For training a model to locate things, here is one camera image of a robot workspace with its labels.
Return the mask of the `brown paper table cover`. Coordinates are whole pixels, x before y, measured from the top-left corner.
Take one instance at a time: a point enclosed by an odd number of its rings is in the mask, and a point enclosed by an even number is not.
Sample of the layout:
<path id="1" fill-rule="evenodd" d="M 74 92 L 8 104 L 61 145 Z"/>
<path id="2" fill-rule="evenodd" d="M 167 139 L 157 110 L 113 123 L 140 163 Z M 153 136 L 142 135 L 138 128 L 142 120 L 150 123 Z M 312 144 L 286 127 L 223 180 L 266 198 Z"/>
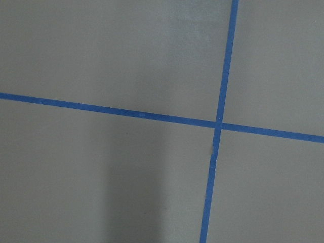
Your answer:
<path id="1" fill-rule="evenodd" d="M 1 1 L 1 242 L 323 242 L 323 1 Z"/>

